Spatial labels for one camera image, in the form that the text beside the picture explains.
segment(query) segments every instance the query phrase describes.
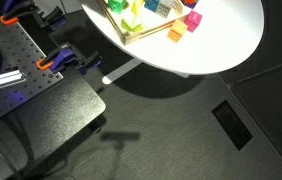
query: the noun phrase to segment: pink block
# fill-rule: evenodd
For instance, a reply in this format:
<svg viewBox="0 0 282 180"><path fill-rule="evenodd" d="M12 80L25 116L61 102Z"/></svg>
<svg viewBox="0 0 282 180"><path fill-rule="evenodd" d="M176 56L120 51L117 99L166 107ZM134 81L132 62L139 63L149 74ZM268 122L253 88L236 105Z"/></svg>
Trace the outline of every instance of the pink block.
<svg viewBox="0 0 282 180"><path fill-rule="evenodd" d="M202 15L192 10L188 18L184 22L186 25L188 25L187 30L190 32L194 32L194 30L199 26L201 19Z"/></svg>

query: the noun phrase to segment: blue block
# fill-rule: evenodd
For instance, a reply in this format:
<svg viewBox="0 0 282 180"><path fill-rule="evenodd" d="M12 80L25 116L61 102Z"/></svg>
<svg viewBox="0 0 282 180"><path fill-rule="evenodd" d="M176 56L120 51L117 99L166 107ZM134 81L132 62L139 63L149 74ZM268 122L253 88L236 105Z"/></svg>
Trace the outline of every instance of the blue block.
<svg viewBox="0 0 282 180"><path fill-rule="evenodd" d="M156 12L160 0L145 0L144 7L150 11Z"/></svg>

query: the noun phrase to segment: wooden tray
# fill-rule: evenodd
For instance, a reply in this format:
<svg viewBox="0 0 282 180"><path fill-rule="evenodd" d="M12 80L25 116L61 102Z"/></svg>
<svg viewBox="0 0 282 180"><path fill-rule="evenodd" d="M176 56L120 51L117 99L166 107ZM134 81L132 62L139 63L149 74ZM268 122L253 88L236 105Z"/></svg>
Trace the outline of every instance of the wooden tray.
<svg viewBox="0 0 282 180"><path fill-rule="evenodd" d="M190 11L192 9L183 6L183 12L181 15L177 15L174 13L174 11L171 9L169 15L167 18L163 18L159 16L158 14L148 10L147 8L144 8L144 3L142 5L142 11L141 11L141 20L144 29L139 32L129 32L121 27L121 19L124 17L125 12L131 11L132 4L134 0L127 0L128 7L121 13L117 14L115 12L112 12L110 7L107 5L107 3L104 0L96 0L101 5L102 9L104 10L106 16L109 18L111 24L113 25L114 29L116 30L117 34L119 35L122 43L124 45L127 45L129 43L132 43L134 41L137 41L143 37L146 37L152 33L158 32L160 30L163 30L165 28L170 27L173 22L176 19L179 19L180 21L185 21L187 16L189 15Z"/></svg>

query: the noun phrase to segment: metal plate with holes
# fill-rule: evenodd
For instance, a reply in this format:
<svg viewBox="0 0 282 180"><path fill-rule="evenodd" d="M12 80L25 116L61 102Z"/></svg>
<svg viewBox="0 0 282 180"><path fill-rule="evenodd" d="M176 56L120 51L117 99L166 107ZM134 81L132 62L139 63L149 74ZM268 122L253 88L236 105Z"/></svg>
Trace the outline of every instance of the metal plate with holes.
<svg viewBox="0 0 282 180"><path fill-rule="evenodd" d="M0 22L0 73L18 67L26 75L23 83L0 89L0 117L63 79L49 69L38 70L36 61L45 57L22 26L4 26Z"/></svg>

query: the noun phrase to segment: orange block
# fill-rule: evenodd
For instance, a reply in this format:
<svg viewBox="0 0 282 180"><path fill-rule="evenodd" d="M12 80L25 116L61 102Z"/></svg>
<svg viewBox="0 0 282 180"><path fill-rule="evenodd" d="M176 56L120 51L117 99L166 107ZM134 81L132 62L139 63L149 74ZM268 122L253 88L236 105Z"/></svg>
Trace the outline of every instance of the orange block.
<svg viewBox="0 0 282 180"><path fill-rule="evenodd" d="M174 42L178 42L187 28L188 26L186 24L184 24L180 20L175 20L168 33L168 38L170 38Z"/></svg>

